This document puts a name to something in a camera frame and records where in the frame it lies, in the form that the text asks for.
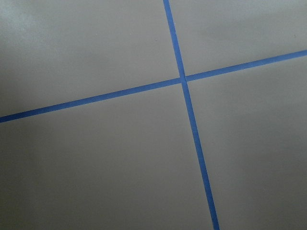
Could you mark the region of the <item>blue tape grid lines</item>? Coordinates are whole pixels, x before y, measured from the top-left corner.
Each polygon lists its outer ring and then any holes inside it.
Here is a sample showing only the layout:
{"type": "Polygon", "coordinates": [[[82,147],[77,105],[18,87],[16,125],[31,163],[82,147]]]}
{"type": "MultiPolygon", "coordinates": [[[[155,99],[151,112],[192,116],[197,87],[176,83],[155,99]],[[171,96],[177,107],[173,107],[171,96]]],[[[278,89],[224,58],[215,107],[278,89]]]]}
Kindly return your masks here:
{"type": "Polygon", "coordinates": [[[304,230],[304,0],[3,0],[3,230],[304,230]]]}

